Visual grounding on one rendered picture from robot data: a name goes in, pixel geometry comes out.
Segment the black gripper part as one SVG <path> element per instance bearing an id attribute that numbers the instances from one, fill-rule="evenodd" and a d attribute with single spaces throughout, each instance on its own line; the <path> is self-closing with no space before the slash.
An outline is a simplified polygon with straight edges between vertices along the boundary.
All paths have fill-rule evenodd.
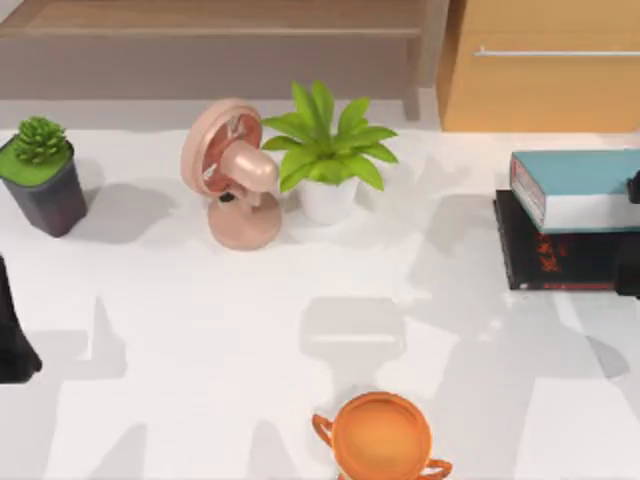
<path id="1" fill-rule="evenodd" d="M 640 206 L 640 170 L 627 180 L 629 202 Z M 622 236 L 617 252 L 614 290 L 620 296 L 640 300 L 640 231 Z"/>

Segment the black book with red print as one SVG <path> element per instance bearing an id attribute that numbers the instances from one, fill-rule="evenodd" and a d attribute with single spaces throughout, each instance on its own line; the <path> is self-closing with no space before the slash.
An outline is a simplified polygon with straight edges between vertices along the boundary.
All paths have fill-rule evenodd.
<path id="1" fill-rule="evenodd" d="M 627 232 L 543 234 L 516 196 L 493 200 L 512 290 L 614 290 L 617 252 Z"/>

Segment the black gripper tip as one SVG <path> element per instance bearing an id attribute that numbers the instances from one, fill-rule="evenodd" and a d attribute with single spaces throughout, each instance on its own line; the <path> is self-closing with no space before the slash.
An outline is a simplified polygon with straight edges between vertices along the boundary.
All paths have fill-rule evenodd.
<path id="1" fill-rule="evenodd" d="M 6 264 L 0 254 L 0 384 L 26 383 L 42 366 L 18 320 Z"/>

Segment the pink desk fan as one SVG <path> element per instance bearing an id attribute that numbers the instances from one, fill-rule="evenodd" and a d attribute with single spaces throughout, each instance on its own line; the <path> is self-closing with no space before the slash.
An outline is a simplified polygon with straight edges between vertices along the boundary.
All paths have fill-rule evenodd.
<path id="1" fill-rule="evenodd" d="M 181 152 L 181 177 L 208 197 L 207 220 L 219 244 L 255 250 L 279 233 L 282 212 L 273 191 L 279 170 L 261 148 L 257 110 L 241 99 L 214 102 L 194 122 Z"/>

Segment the leafy plant in white pot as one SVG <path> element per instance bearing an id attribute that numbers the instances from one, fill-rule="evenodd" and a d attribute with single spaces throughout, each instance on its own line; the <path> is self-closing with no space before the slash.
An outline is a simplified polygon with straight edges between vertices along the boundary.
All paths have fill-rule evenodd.
<path id="1" fill-rule="evenodd" d="M 295 191 L 303 213 L 313 222 L 332 225 L 349 215 L 362 184 L 382 192 L 378 162 L 393 165 L 397 155 L 385 142 L 398 135 L 386 126 L 370 123 L 371 100 L 351 100 L 336 110 L 335 98 L 322 81 L 306 87 L 294 81 L 295 109 L 265 117 L 262 124 L 277 134 L 262 148 L 283 154 L 278 188 Z"/>

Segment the teal and white book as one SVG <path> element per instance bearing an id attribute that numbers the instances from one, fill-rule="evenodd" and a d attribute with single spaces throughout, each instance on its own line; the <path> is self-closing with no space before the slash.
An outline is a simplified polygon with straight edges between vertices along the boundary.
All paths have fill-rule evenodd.
<path id="1" fill-rule="evenodd" d="M 509 185 L 542 233 L 638 232 L 627 182 L 639 172 L 640 149 L 515 151 Z"/>

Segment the succulent in dark square pot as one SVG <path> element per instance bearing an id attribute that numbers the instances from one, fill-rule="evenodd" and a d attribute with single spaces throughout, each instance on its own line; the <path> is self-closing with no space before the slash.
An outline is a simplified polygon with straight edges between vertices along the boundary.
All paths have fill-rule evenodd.
<path id="1" fill-rule="evenodd" d="M 46 117 L 21 120 L 0 146 L 0 180 L 29 223 L 52 237 L 68 234 L 88 213 L 74 146 Z"/>

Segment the wooden cupboard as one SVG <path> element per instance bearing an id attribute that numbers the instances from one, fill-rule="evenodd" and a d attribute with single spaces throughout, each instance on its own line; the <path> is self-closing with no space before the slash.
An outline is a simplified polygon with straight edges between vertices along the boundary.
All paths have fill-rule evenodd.
<path id="1" fill-rule="evenodd" d="M 640 58 L 480 58 L 488 50 L 640 51 L 640 0 L 450 0 L 437 73 L 450 132 L 640 130 Z"/>

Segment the orange trophy cup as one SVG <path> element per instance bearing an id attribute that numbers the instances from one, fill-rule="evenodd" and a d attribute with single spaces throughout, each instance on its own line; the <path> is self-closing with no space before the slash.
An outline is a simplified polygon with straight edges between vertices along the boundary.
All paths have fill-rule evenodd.
<path id="1" fill-rule="evenodd" d="M 333 420 L 311 418 L 330 447 L 336 480 L 445 480 L 453 465 L 432 456 L 433 437 L 421 410 L 384 391 L 346 402 Z"/>

